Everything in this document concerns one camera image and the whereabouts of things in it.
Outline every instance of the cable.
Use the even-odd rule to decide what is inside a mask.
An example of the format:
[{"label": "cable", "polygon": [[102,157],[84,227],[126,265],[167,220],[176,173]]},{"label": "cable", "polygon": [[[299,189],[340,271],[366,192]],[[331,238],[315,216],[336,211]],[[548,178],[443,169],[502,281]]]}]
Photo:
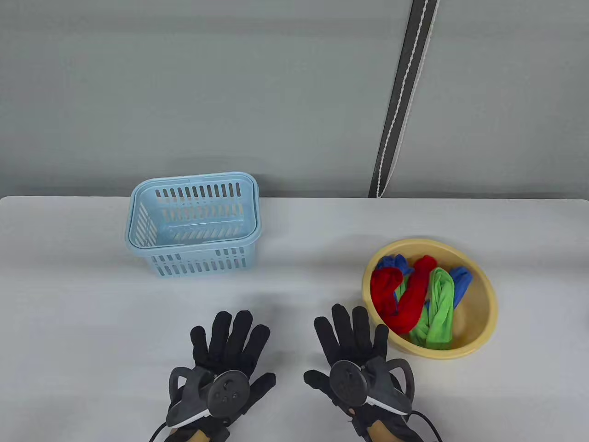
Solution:
[{"label": "cable", "polygon": [[389,176],[386,178],[386,183],[382,188],[382,192],[380,192],[380,174],[382,173],[382,163],[385,159],[385,150],[386,150],[386,146],[389,144],[389,137],[391,136],[391,131],[393,130],[393,125],[395,124],[395,120],[396,120],[396,113],[399,110],[399,106],[401,105],[401,98],[403,96],[403,89],[405,86],[405,80],[407,78],[407,74],[409,73],[409,69],[411,67],[411,61],[413,59],[413,53],[415,52],[415,48],[417,46],[417,40],[419,39],[419,33],[421,31],[421,26],[423,23],[423,18],[425,16],[425,8],[427,6],[428,2],[426,1],[423,5],[423,10],[422,10],[422,15],[419,21],[419,26],[418,26],[418,31],[417,31],[417,35],[415,36],[415,42],[413,43],[413,51],[411,53],[411,57],[409,58],[409,65],[407,66],[407,70],[405,71],[405,76],[403,78],[403,82],[402,82],[402,88],[401,88],[401,94],[399,96],[399,100],[397,102],[397,108],[395,111],[395,115],[393,117],[393,121],[391,121],[391,126],[389,127],[389,133],[386,136],[386,141],[385,141],[385,146],[383,148],[383,152],[382,155],[380,157],[380,167],[378,170],[378,183],[376,185],[376,197],[377,198],[382,198],[385,194],[385,190],[386,187],[389,185],[389,181],[391,180],[391,177],[393,176],[393,171],[395,170],[395,167],[397,165],[397,161],[399,159],[399,153],[401,152],[401,147],[403,146],[403,138],[405,136],[405,128],[407,127],[407,120],[409,118],[409,113],[411,112],[411,105],[413,104],[413,97],[415,95],[415,91],[417,89],[417,83],[419,82],[419,77],[421,77],[421,71],[423,70],[423,64],[425,62],[425,54],[427,54],[428,52],[428,47],[429,47],[429,41],[432,38],[432,31],[434,29],[434,23],[436,21],[436,16],[438,14],[438,6],[439,6],[439,0],[436,2],[436,6],[434,8],[434,14],[432,15],[432,21],[429,24],[429,29],[428,29],[428,35],[427,35],[427,39],[425,41],[425,46],[423,48],[423,52],[421,54],[421,60],[419,62],[419,70],[417,72],[417,76],[415,77],[415,81],[413,82],[413,88],[411,90],[411,95],[409,97],[409,102],[407,104],[407,110],[405,111],[405,118],[403,119],[403,125],[401,126],[401,134],[399,136],[399,139],[397,141],[397,146],[395,149],[395,153],[393,154],[393,163],[391,165],[391,169],[389,170]]},{"label": "cable", "polygon": [[409,413],[409,415],[407,416],[407,421],[409,421],[409,418],[411,417],[412,414],[416,414],[417,416],[419,416],[421,419],[423,419],[424,421],[427,422],[427,424],[429,425],[429,428],[432,429],[432,431],[434,432],[436,438],[438,439],[438,442],[444,442],[442,441],[442,438],[440,437],[440,434],[438,433],[438,430],[436,430],[436,427],[434,427],[434,424],[432,424],[432,421],[429,420],[427,418],[427,416],[423,413],[420,413],[419,411],[415,411],[413,410],[411,413]]},{"label": "cable", "polygon": [[409,56],[409,62],[407,63],[407,69],[405,70],[405,75],[403,75],[403,80],[401,81],[401,90],[399,92],[399,99],[397,100],[397,106],[395,108],[395,113],[394,113],[393,119],[391,121],[391,126],[389,126],[389,131],[386,134],[385,145],[382,147],[382,155],[380,156],[380,165],[378,167],[378,182],[376,183],[376,197],[377,198],[382,197],[382,195],[380,194],[380,176],[382,174],[382,163],[385,160],[386,147],[389,145],[389,138],[391,137],[391,131],[393,130],[393,126],[395,125],[395,121],[397,120],[397,115],[399,114],[399,107],[401,106],[401,99],[403,98],[403,92],[405,91],[405,81],[407,80],[407,76],[409,75],[409,70],[411,69],[411,63],[413,62],[413,56],[415,55],[415,50],[417,49],[417,42],[419,41],[419,34],[421,33],[421,26],[423,25],[423,18],[425,16],[425,10],[427,9],[427,7],[428,7],[428,0],[425,0],[425,2],[423,3],[423,9],[421,10],[421,17],[419,19],[417,33],[415,34],[413,48],[411,49],[411,55]]},{"label": "cable", "polygon": [[149,439],[149,442],[153,442],[155,440],[155,438],[157,437],[157,435],[160,433],[161,430],[164,429],[165,426],[166,426],[166,423],[164,422],[162,425],[157,427],[157,430],[155,431],[153,436],[151,436],[151,439]]}]

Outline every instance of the plastic bowl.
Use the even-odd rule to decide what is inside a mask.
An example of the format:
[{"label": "plastic bowl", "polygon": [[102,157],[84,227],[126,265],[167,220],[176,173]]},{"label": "plastic bowl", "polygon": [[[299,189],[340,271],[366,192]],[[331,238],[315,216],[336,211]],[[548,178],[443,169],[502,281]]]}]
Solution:
[{"label": "plastic bowl", "polygon": [[476,263],[441,242],[429,239],[404,239],[383,247],[372,257],[362,279],[362,298],[368,314],[376,324],[384,324],[370,296],[370,277],[383,256],[403,255],[412,265],[423,255],[433,256],[445,270],[465,266],[473,276],[472,283],[454,311],[452,345],[448,350],[432,350],[413,344],[409,335],[398,335],[389,329],[389,340],[399,350],[430,359],[455,359],[480,349],[490,339],[497,325],[497,299],[489,279]]}]

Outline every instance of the red cloth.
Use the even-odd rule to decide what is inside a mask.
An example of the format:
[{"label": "red cloth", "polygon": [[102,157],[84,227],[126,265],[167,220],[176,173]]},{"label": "red cloth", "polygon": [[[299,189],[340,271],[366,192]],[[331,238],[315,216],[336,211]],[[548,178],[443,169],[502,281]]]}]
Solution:
[{"label": "red cloth", "polygon": [[417,325],[423,311],[425,297],[428,294],[429,274],[437,266],[437,261],[428,255],[415,262],[413,266],[415,271],[407,281],[407,290],[399,301],[399,305],[395,305],[393,293],[401,282],[391,289],[394,286],[393,277],[389,276],[386,279],[386,276],[377,273],[383,270],[399,271],[399,269],[389,268],[372,272],[370,279],[372,302],[382,320],[393,332],[403,335],[409,333]]},{"label": "red cloth", "polygon": [[386,267],[372,272],[370,296],[376,311],[383,320],[385,317],[397,313],[397,301],[394,293],[402,282],[403,272],[395,267]]}]

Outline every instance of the tabletop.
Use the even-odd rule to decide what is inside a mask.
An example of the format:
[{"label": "tabletop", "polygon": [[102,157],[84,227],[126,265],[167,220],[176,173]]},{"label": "tabletop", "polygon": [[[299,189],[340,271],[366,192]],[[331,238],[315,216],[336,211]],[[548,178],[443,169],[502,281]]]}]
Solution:
[{"label": "tabletop", "polygon": [[[192,362],[190,329],[240,309],[272,330],[253,378],[274,371],[277,385],[230,440],[359,440],[347,416],[303,383],[305,370],[328,369],[313,319],[336,302],[360,305],[370,257],[409,237],[469,255],[499,302],[497,330],[478,352],[401,356],[415,373],[415,409],[446,442],[589,434],[587,201],[262,198],[254,269],[173,279],[125,247],[128,204],[0,200],[4,440],[147,442],[167,411],[171,369]],[[418,420],[410,425],[434,440]]]}]

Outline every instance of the hand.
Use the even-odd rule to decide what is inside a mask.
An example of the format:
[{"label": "hand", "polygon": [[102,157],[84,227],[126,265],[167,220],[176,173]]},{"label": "hand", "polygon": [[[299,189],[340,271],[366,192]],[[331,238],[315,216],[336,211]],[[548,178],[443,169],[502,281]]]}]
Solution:
[{"label": "hand", "polygon": [[[193,344],[193,358],[196,365],[212,371],[215,375],[229,370],[239,370],[249,379],[270,336],[270,329],[267,326],[256,325],[246,345],[252,321],[252,314],[249,311],[240,311],[235,316],[233,330],[229,335],[231,315],[227,312],[219,312],[213,321],[208,348],[204,328],[194,327],[190,332],[190,339]],[[273,373],[263,374],[251,384],[249,398],[238,413],[223,419],[212,416],[198,419],[179,428],[166,439],[166,442],[185,442],[198,430],[201,430],[213,442],[223,442],[229,437],[227,427],[242,414],[245,414],[275,385],[276,376]],[[182,388],[179,389],[178,397],[172,400],[170,408],[180,401],[182,390]]]},{"label": "hand", "polygon": [[[388,350],[387,339],[389,329],[380,324],[376,327],[374,344],[370,341],[370,325],[368,313],[364,307],[356,307],[352,311],[352,325],[347,310],[340,304],[332,307],[333,325],[337,333],[337,339],[333,328],[327,318],[320,316],[315,318],[315,331],[323,348],[330,367],[338,361],[352,361],[356,365],[364,365],[374,357],[386,359]],[[329,377],[317,370],[309,370],[304,375],[305,383],[316,390],[322,391],[329,397],[333,404],[340,407],[344,413],[352,417],[352,424],[359,436],[370,440],[368,428],[376,421],[381,421],[385,427],[397,438],[405,442],[423,442],[422,439],[407,425],[403,417],[390,413],[383,408],[374,405],[362,405],[361,407],[348,408],[332,391],[329,385]],[[391,374],[391,380],[395,388],[402,391],[399,381]]]}]

